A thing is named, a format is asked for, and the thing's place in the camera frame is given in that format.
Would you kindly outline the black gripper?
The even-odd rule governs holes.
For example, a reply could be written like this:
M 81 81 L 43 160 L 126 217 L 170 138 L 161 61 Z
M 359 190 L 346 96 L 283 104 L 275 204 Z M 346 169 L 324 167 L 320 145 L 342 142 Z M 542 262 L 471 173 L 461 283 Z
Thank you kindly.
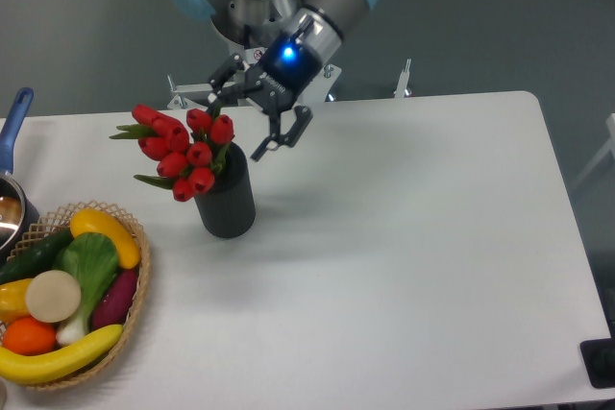
M 223 61 L 209 77 L 206 113 L 219 115 L 222 108 L 239 107 L 241 100 L 248 99 L 269 115 L 269 134 L 253 151 L 251 160 L 258 162 L 268 151 L 277 151 L 280 146 L 293 148 L 311 122 L 312 110 L 295 106 L 295 120 L 286 133 L 282 133 L 280 114 L 293 107 L 322 65 L 302 35 L 281 33 L 251 66 L 238 54 Z

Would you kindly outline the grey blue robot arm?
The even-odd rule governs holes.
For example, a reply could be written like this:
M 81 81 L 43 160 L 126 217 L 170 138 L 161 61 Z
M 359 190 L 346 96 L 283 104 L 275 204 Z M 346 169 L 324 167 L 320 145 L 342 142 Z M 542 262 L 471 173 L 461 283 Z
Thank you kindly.
M 264 47 L 256 62 L 230 55 L 209 77 L 209 109 L 247 100 L 268 117 L 269 134 L 251 155 L 293 147 L 312 113 L 298 103 L 348 33 L 379 0 L 171 0 L 193 20 L 225 20 L 236 43 Z

